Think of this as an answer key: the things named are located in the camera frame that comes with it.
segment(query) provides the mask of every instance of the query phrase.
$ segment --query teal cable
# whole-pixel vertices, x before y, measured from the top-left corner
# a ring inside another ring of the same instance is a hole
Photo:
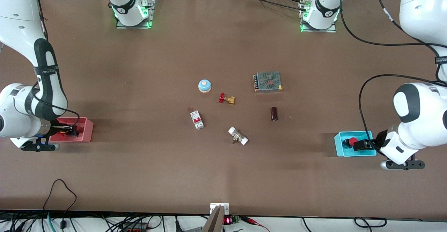
[[[56,232],[56,230],[53,227],[53,224],[51,223],[50,213],[48,213],[48,215],[46,215],[46,219],[48,219],[48,223],[50,224],[51,231]]]

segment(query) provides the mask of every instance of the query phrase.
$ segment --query light blue plastic tray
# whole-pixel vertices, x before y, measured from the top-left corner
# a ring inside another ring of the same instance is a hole
[[[372,139],[372,132],[368,131],[369,137]],[[376,156],[375,150],[361,150],[354,151],[354,148],[343,145],[343,140],[356,137],[358,140],[365,140],[368,138],[365,131],[351,131],[351,132],[339,132],[335,137],[335,149],[337,150],[338,157],[355,157],[355,156]]]

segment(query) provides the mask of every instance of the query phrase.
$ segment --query brown table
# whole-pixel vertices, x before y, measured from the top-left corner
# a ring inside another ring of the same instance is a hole
[[[272,0],[294,5],[289,0]],[[398,17],[399,0],[383,0]],[[151,30],[117,30],[107,0],[42,0],[69,107],[94,124],[91,143],[23,152],[0,140],[0,208],[38,209],[64,179],[76,210],[447,218],[445,147],[417,153],[424,170],[386,171],[382,156],[340,158],[333,137],[362,130],[358,93],[381,73],[434,78],[425,47],[381,47],[337,33],[300,33],[297,11],[256,0],[163,0]],[[411,41],[377,0],[345,0],[348,25],[383,43]],[[0,88],[33,84],[31,64],[5,48]],[[279,70],[284,91],[255,94],[252,75]],[[201,79],[213,84],[200,93]],[[368,127],[399,122],[380,78],[364,91]],[[236,97],[219,104],[219,94]],[[276,106],[279,121],[270,121]],[[187,108],[200,111],[195,130]],[[231,144],[235,126],[250,139]],[[48,208],[72,202],[62,187]]]

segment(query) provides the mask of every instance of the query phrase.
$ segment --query metal power supply unit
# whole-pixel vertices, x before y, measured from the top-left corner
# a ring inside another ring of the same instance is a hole
[[[281,77],[279,71],[258,72],[253,75],[254,91],[259,92],[281,92]]]

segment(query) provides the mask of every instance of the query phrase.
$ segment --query blue round button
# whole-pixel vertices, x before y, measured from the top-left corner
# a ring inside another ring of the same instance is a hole
[[[211,90],[211,82],[208,80],[201,80],[198,83],[198,89],[201,92],[209,92]]]

